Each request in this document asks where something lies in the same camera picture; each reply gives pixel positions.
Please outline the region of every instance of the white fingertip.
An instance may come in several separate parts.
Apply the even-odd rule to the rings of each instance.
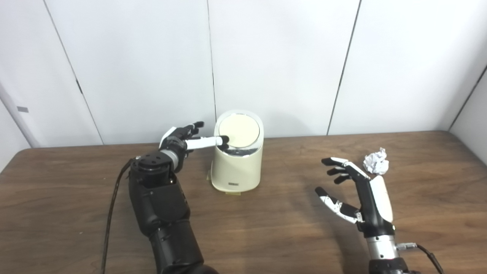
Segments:
[[[193,150],[223,145],[223,140],[220,136],[202,137],[200,139],[186,140],[186,144],[188,150]]]
[[[343,159],[343,158],[337,158],[337,157],[330,157],[331,160],[335,161],[335,162],[339,162],[339,163],[346,163],[348,162],[347,159]]]
[[[352,162],[346,162],[343,164],[343,166],[351,166],[351,167],[353,167],[353,169],[357,170],[360,174],[362,174],[362,176],[366,177],[367,179],[370,179],[370,177],[365,172],[363,172],[359,167],[357,167]]]
[[[162,142],[164,141],[164,139],[166,139],[175,130],[176,130],[176,127],[171,127],[166,133],[164,133],[164,135],[162,135],[161,141],[159,142],[159,148],[161,148]]]

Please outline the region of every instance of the black robotic arm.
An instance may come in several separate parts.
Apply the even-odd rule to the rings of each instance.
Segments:
[[[130,199],[140,231],[152,246],[158,274],[218,274],[203,264],[176,176],[193,149],[228,143],[226,136],[194,138],[203,125],[171,128],[158,150],[136,157],[130,165]]]

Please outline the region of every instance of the white wall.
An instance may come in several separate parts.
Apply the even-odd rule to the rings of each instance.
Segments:
[[[19,151],[30,148],[29,144],[0,101],[0,172]]]
[[[43,2],[0,2],[0,98],[33,146],[209,135],[234,108],[268,137],[447,130],[487,64],[483,0],[362,1],[338,95],[358,0],[46,3],[84,96]]]
[[[47,0],[105,144],[215,125],[206,0]]]
[[[43,2],[1,1],[0,38],[0,98],[32,145],[101,144]]]
[[[487,1],[363,1],[329,134],[448,130],[487,64]]]
[[[451,132],[487,164],[487,74],[468,99]]]
[[[209,0],[217,115],[247,109],[268,137],[325,135],[358,0]]]

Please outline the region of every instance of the silver cylinder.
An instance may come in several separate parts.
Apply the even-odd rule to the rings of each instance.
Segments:
[[[394,259],[399,257],[395,246],[394,236],[382,235],[367,238],[369,253],[372,260],[374,259]]]

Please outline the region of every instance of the crumpled paper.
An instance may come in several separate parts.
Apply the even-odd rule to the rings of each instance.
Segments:
[[[373,174],[383,175],[389,170],[389,161],[386,160],[386,149],[365,156],[364,168]]]

